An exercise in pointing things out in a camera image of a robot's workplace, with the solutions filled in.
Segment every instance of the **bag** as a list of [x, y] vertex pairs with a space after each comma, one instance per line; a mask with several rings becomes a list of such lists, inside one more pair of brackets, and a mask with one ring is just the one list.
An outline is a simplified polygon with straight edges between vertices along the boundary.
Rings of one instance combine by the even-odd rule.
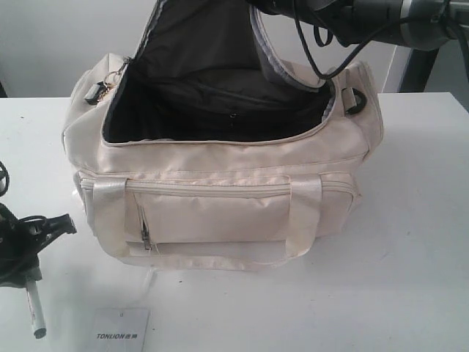
[[337, 233], [383, 138], [367, 66], [280, 60], [245, 1], [158, 1], [132, 59], [76, 84], [63, 129], [90, 227], [124, 263], [255, 270]]

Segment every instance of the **table surface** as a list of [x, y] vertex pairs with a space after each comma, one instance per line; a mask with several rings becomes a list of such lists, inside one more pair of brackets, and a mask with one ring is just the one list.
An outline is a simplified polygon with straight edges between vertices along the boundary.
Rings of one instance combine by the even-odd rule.
[[78, 228], [40, 254], [46, 339], [26, 292], [0, 289], [0, 351], [86, 351], [101, 307], [149, 307], [145, 351], [469, 351], [469, 114], [447, 93], [380, 101], [385, 140], [341, 235], [260, 273], [158, 273], [145, 296], [147, 270], [108, 257], [73, 196], [67, 99], [0, 100], [1, 201]]

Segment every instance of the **dark lining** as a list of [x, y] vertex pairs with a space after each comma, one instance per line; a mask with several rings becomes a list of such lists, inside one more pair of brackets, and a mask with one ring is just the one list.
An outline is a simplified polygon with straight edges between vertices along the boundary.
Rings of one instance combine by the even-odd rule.
[[139, 52], [106, 118], [108, 142], [281, 139], [320, 124], [330, 99], [327, 87], [263, 76], [245, 0], [170, 0]]

